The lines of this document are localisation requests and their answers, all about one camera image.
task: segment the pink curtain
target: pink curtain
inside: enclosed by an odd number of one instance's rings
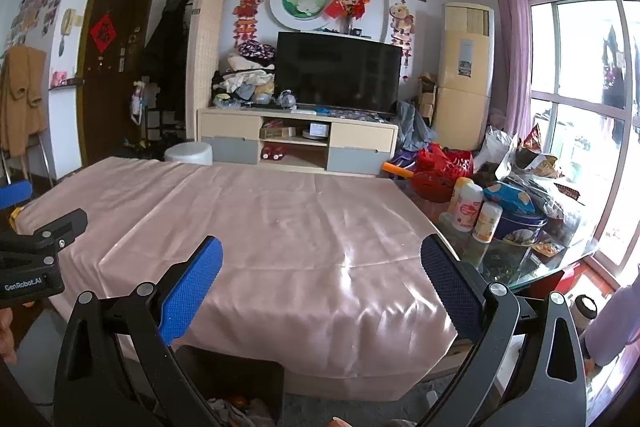
[[[531,17],[529,0],[498,0],[504,71],[509,80],[504,130],[524,138],[531,128]]]

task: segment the tv screen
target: tv screen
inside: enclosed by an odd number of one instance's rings
[[[276,92],[299,104],[394,112],[402,49],[331,34],[280,32]]]

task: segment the person's hand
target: person's hand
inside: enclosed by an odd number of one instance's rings
[[[18,361],[14,351],[14,335],[9,326],[14,318],[11,308],[0,310],[0,357],[6,363],[16,363]]]

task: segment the brown coat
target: brown coat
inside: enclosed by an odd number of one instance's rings
[[[44,131],[42,71],[47,54],[24,45],[10,48],[0,77],[0,146],[23,156],[32,134]]]

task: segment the blue gripper pad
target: blue gripper pad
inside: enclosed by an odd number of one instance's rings
[[[222,267],[222,243],[211,237],[161,305],[158,330],[164,344],[183,336]]]
[[[451,322],[461,337],[474,344],[482,337],[482,306],[456,267],[446,245],[436,234],[428,235],[420,248],[422,268],[433,284]]]
[[[33,190],[30,182],[23,180],[0,187],[0,208],[8,208],[31,198]]]

